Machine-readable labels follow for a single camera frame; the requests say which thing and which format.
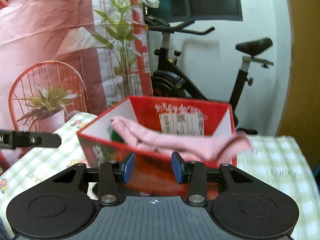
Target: pink cloth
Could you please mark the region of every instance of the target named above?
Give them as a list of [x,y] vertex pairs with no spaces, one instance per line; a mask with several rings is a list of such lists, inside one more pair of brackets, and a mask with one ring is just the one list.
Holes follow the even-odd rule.
[[131,146],[143,151],[157,151],[171,156],[178,151],[186,160],[231,162],[241,151],[253,150],[245,133],[212,138],[211,136],[181,136],[150,130],[130,119],[116,116],[112,127]]

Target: gift box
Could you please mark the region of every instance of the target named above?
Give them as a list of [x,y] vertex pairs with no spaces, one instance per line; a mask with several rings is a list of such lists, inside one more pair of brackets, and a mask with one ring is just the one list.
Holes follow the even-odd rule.
[[[181,195],[186,185],[175,182],[170,156],[137,150],[111,140],[111,120],[115,116],[131,119],[162,133],[219,136],[234,133],[232,109],[228,103],[185,98],[129,96],[111,107],[77,132],[91,167],[108,160],[120,160],[135,153],[135,169],[129,187],[152,195]],[[218,167],[215,161],[203,161]]]

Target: exercise bike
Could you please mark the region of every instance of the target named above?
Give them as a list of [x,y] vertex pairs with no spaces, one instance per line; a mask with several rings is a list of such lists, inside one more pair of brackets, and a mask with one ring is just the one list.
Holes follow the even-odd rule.
[[[170,35],[175,32],[189,33],[195,35],[206,35],[215,30],[210,27],[204,32],[184,29],[190,26],[195,21],[189,20],[175,27],[171,27],[164,20],[151,15],[144,15],[145,23],[148,25],[149,31],[158,31],[163,35],[162,45],[160,49],[155,49],[154,54],[159,56],[158,69],[151,76],[151,83],[154,96],[177,97],[177,98],[193,98],[208,100],[203,93],[193,84],[193,82],[177,67],[178,57],[181,56],[181,51],[175,50],[175,59],[172,61],[168,58]],[[236,83],[234,85],[230,105],[233,110],[235,126],[238,125],[238,118],[235,115],[235,110],[238,105],[244,85],[247,82],[252,86],[253,78],[248,78],[248,71],[251,62],[260,63],[263,68],[269,68],[274,65],[273,62],[266,59],[255,58],[273,45],[270,38],[263,38],[256,41],[248,41],[236,45],[236,50],[241,51],[249,56],[242,56],[242,65],[239,69]],[[255,130],[244,130],[249,134],[257,134]]]

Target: plant pot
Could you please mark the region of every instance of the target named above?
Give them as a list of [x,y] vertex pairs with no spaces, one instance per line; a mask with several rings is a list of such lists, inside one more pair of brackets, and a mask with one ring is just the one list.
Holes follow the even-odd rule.
[[59,111],[54,115],[39,121],[39,130],[41,132],[52,133],[65,124],[64,111]]

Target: green object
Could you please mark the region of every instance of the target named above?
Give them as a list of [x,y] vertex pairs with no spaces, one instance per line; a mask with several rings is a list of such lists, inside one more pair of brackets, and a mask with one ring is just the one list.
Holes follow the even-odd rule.
[[121,142],[124,143],[123,139],[116,133],[115,130],[112,131],[110,135],[110,140],[114,142]]

